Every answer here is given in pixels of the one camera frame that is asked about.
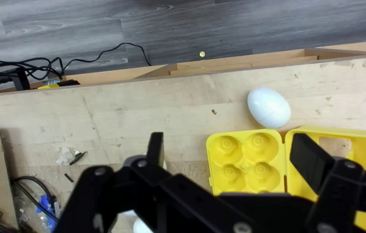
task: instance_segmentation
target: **gray floor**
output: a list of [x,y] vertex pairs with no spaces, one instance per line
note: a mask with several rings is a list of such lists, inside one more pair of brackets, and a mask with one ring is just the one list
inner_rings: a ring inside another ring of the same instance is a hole
[[[93,59],[122,42],[154,65],[366,41],[366,0],[0,0],[0,59]],[[144,67],[123,47],[70,72]]]

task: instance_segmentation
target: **wooden table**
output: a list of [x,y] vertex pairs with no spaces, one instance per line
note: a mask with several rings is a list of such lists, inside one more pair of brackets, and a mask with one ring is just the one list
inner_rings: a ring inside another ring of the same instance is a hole
[[[10,174],[36,175],[65,202],[93,165],[119,169],[145,153],[151,133],[163,131],[172,173],[208,187],[206,140],[211,134],[260,129],[246,96],[270,87],[290,103],[297,126],[366,130],[366,59],[288,68],[142,81],[105,86],[0,95],[0,129]],[[72,168],[58,166],[58,149],[88,156]]]

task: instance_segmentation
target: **dark wooden floor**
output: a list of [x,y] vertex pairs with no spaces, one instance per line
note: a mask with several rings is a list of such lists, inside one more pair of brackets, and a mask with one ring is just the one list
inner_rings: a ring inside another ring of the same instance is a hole
[[[93,59],[122,42],[154,65],[366,41],[366,0],[0,0],[0,59]],[[145,65],[123,47],[98,64]]]

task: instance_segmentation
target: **yellow egg carton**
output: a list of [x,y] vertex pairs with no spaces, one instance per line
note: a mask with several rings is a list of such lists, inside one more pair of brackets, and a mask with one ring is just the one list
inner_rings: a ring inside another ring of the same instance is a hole
[[[213,195],[287,192],[316,201],[316,193],[290,162],[295,134],[307,134],[329,153],[344,152],[331,156],[352,160],[366,170],[366,131],[300,127],[286,134],[285,144],[274,130],[215,134],[207,140],[210,186]],[[358,213],[356,224],[366,231],[366,214]]]

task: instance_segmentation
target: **screw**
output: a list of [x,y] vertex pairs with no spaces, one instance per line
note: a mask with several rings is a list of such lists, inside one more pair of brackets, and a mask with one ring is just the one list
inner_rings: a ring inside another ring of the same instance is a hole
[[352,164],[350,161],[345,161],[345,166],[350,170],[356,169],[356,165]]
[[145,160],[138,161],[137,166],[138,166],[138,168],[145,168],[145,166],[146,166],[146,161],[145,161]]
[[338,233],[338,231],[332,226],[326,224],[326,223],[317,224],[317,232],[318,233]]
[[235,223],[234,227],[234,233],[252,233],[251,227],[247,223]]
[[106,169],[105,168],[100,168],[100,169],[94,170],[94,175],[96,177],[102,177],[105,174],[106,174]]

